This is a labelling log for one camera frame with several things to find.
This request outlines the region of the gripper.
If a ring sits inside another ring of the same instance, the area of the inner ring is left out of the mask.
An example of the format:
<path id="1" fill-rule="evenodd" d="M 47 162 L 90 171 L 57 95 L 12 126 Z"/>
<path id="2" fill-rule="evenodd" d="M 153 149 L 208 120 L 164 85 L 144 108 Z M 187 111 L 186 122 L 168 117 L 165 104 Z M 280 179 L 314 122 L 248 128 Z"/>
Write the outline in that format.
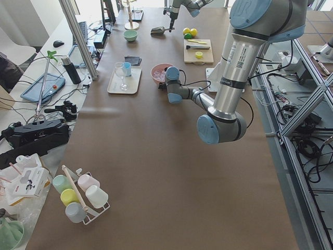
<path id="1" fill-rule="evenodd" d="M 165 83 L 160 82 L 160 83 L 158 84 L 158 89 L 165 90 L 165 89 L 167 89 L 167 86 L 166 86 Z"/>
<path id="2" fill-rule="evenodd" d="M 178 18 L 178 7 L 176 6 L 170 6 L 170 7 L 164 7 L 163 14 L 169 13 L 170 16 L 170 26 L 169 26 L 169 32 L 172 32 L 174 29 L 174 20 Z"/>

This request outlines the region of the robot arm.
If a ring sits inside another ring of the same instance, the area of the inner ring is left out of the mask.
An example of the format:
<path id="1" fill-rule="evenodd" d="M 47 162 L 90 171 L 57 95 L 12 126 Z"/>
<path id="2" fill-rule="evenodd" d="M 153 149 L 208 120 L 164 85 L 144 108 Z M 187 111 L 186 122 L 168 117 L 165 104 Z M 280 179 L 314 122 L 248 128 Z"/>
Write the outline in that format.
<path id="1" fill-rule="evenodd" d="M 173 26 L 175 20 L 178 18 L 178 14 L 182 5 L 187 9 L 192 17 L 196 17 L 199 15 L 200 9 L 211 2 L 213 2 L 213 0 L 196 0 L 194 2 L 191 0 L 173 0 L 170 5 L 169 1 L 165 0 L 163 14 L 166 15 L 168 13 L 171 19 L 168 31 L 171 32 L 174 29 Z"/>
<path id="2" fill-rule="evenodd" d="M 264 44 L 299 38 L 305 29 L 307 1 L 235 1 L 222 57 L 213 71 L 220 77 L 215 98 L 194 86 L 181 84 L 180 71 L 166 69 L 165 84 L 170 103 L 191 99 L 207 113 L 197 120 L 197 131 L 207 144 L 236 141 L 247 125 L 237 104 L 256 57 Z"/>

